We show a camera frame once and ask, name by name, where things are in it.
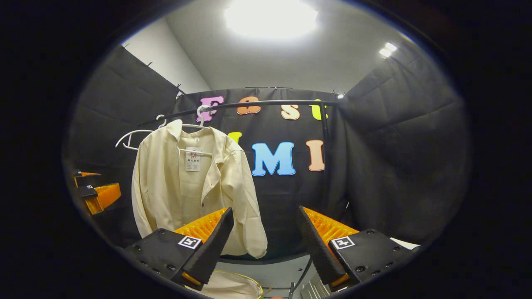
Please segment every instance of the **jacket sleeve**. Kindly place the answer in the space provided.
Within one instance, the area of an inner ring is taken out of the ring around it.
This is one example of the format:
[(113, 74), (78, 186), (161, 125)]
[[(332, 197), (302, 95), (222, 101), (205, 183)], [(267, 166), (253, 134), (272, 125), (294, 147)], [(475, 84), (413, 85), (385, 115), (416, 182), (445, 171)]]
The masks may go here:
[(131, 203), (133, 205), (133, 215), (135, 216), (138, 232), (142, 238), (157, 229), (150, 225), (144, 207), (144, 202), (148, 200), (147, 190), (143, 190), (142, 188), (142, 186), (146, 185), (147, 154), (146, 146), (144, 143), (141, 143), (137, 152), (135, 167), (133, 168), (133, 177), (131, 179)]
[(250, 166), (244, 151), (234, 151), (221, 171), (221, 186), (232, 200), (236, 236), (245, 251), (258, 259), (266, 254), (268, 240), (262, 226)]

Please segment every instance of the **ceiling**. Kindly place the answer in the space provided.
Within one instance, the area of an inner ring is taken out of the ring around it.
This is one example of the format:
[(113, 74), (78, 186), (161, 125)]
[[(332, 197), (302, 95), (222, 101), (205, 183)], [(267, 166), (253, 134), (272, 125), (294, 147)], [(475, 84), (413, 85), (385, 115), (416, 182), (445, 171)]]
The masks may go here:
[(248, 38), (226, 25), (223, 12), (231, 2), (195, 0), (167, 15), (212, 90), (277, 86), (342, 94), (384, 60), (378, 52), (387, 42), (402, 39), (376, 17), (337, 0), (302, 0), (318, 16), (316, 28), (300, 37)]

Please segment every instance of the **white cloth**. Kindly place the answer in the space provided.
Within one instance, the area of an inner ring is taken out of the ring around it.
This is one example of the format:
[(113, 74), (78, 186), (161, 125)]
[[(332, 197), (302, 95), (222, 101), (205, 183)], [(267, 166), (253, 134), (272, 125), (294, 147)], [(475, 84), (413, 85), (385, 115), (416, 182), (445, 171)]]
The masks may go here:
[(216, 270), (201, 291), (194, 291), (214, 299), (257, 299), (261, 294), (259, 286), (251, 279)]
[[(176, 230), (231, 206), (234, 227), (222, 254), (263, 257), (268, 241), (244, 151), (214, 128), (188, 134), (181, 125), (181, 120), (172, 121), (139, 145), (131, 200), (140, 235), (158, 228)], [(212, 157), (201, 156), (200, 171), (185, 171), (185, 152), (178, 147), (199, 147)]]

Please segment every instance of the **shirt collar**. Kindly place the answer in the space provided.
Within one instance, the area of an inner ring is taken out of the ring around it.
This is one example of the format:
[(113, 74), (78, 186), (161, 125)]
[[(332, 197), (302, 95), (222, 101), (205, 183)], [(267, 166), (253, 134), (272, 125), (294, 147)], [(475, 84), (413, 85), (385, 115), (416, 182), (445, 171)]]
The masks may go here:
[(223, 132), (214, 129), (213, 127), (205, 127), (205, 129), (201, 129), (197, 132), (193, 133), (186, 133), (182, 130), (183, 121), (178, 119), (175, 121), (170, 122), (168, 125), (165, 126), (168, 133), (170, 133), (173, 137), (176, 138), (177, 141), (181, 138), (181, 135), (187, 135), (191, 137), (196, 136), (202, 136), (206, 134), (212, 134), (214, 135), (214, 149), (212, 152), (212, 161), (214, 163), (222, 163), (225, 161), (225, 148), (226, 148), (226, 142), (227, 142), (227, 135)]

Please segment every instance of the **colorful letter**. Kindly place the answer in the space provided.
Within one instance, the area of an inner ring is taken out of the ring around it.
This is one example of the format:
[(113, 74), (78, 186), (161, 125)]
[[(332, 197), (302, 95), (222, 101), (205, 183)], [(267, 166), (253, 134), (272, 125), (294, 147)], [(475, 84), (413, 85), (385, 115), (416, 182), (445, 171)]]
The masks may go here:
[(320, 113), (320, 105), (309, 105), (312, 108), (312, 116), (317, 119), (321, 120), (321, 113)]
[(309, 140), (305, 143), (310, 149), (310, 171), (321, 171), (325, 169), (323, 156), (321, 155), (321, 140)]
[(242, 136), (242, 133), (240, 132), (231, 132), (227, 134), (229, 138), (233, 139), (238, 144), (238, 139)]
[[(205, 97), (200, 100), (202, 105), (208, 105), (208, 106), (216, 106), (218, 104), (223, 103), (223, 97), (217, 96), (217, 97)], [(216, 110), (213, 111), (206, 111), (206, 112), (200, 112), (200, 114), (203, 116), (204, 121), (211, 121), (213, 114), (216, 113)]]
[[(256, 96), (247, 96), (240, 101), (239, 103), (245, 103), (245, 102), (258, 102), (259, 99)], [(248, 113), (257, 113), (258, 111), (261, 111), (260, 106), (248, 106), (248, 107), (238, 107), (236, 108), (236, 113), (240, 115), (248, 114)]]
[(300, 113), (297, 110), (299, 108), (299, 105), (281, 105), (281, 116), (284, 119), (298, 119), (300, 117)]
[(291, 142), (281, 142), (277, 146), (275, 155), (272, 155), (266, 143), (255, 143), (251, 146), (255, 151), (255, 169), (251, 174), (254, 176), (264, 176), (266, 171), (262, 167), (263, 164), (271, 175), (275, 172), (277, 165), (279, 165), (279, 170), (277, 170), (278, 175), (291, 176), (295, 174), (296, 170), (292, 167), (293, 147), (294, 144)]

